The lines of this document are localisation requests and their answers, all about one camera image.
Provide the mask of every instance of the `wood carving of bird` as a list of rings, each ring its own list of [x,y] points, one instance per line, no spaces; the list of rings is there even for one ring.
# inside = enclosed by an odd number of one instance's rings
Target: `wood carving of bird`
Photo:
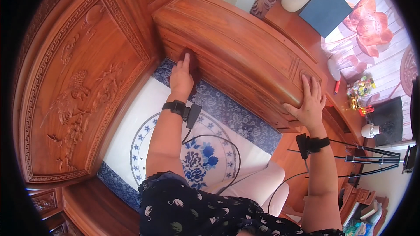
[[[83,86],[86,76],[87,71],[82,70],[70,78],[68,87],[54,100],[47,114],[45,114],[41,127],[47,115],[52,111],[58,112],[58,118],[62,125],[68,123],[70,118],[74,116],[74,111],[79,110],[77,100],[80,99],[83,101],[90,94],[90,89]]]

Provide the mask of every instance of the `black floral dress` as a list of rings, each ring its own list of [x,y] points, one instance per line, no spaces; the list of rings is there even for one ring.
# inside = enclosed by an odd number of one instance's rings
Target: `black floral dress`
[[[139,187],[140,235],[344,236],[334,229],[305,233],[285,218],[264,213],[253,200],[223,197],[191,188],[171,171],[150,176]]]

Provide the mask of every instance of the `white lamp base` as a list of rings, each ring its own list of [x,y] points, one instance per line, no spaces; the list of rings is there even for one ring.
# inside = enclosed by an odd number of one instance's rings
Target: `white lamp base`
[[[337,63],[333,61],[332,59],[329,59],[327,64],[328,64],[328,70],[330,71],[331,76],[333,76],[333,79],[335,81],[339,81],[341,79],[341,73],[340,73],[339,66],[337,65]]]

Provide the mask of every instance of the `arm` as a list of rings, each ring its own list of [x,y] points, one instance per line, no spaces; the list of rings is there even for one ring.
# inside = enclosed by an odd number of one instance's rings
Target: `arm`
[[[186,103],[194,84],[188,68],[189,54],[187,53],[184,60],[178,61],[178,64],[172,68],[169,80],[172,92],[166,102],[172,102],[176,99]],[[146,159],[146,176],[171,170],[184,177],[182,163],[179,159],[181,154],[181,129],[181,116],[168,109],[163,110],[156,122],[150,140]]]
[[[326,97],[321,94],[321,86],[312,77],[312,91],[308,80],[302,76],[304,99],[300,109],[283,104],[286,110],[299,119],[309,131],[311,138],[327,137],[322,123],[322,110]],[[342,225],[339,212],[337,167],[331,146],[321,148],[310,155],[308,197],[302,217],[305,232],[324,229],[340,229]]]

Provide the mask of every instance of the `wrist strap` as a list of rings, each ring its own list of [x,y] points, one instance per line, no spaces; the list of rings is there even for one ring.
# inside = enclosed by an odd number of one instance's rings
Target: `wrist strap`
[[[296,143],[299,147],[300,154],[302,159],[307,159],[309,153],[320,152],[321,148],[326,147],[330,144],[330,139],[323,138],[310,138],[307,137],[305,133],[296,136]]]
[[[170,109],[172,113],[180,115],[183,121],[187,121],[188,119],[189,107],[182,101],[174,100],[173,102],[166,102],[162,107],[162,110],[164,109]]]
[[[329,144],[330,144],[330,139],[328,137],[323,138],[323,139],[319,139],[319,138],[309,139],[309,151],[320,152],[321,148],[326,147]]]

